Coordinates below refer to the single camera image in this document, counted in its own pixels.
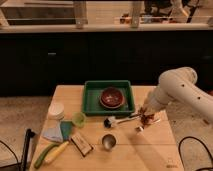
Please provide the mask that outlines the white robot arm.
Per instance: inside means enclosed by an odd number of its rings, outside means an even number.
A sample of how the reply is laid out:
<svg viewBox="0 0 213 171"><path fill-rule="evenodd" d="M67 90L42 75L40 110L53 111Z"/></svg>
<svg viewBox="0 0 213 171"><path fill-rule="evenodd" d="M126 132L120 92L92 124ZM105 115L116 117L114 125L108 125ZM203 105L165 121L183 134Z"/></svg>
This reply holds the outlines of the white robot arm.
<svg viewBox="0 0 213 171"><path fill-rule="evenodd" d="M205 120L213 124L213 96L196 86L198 76L191 67L181 67L163 72L158 85L151 90L143 105L146 116L164 110L177 100L196 110Z"/></svg>

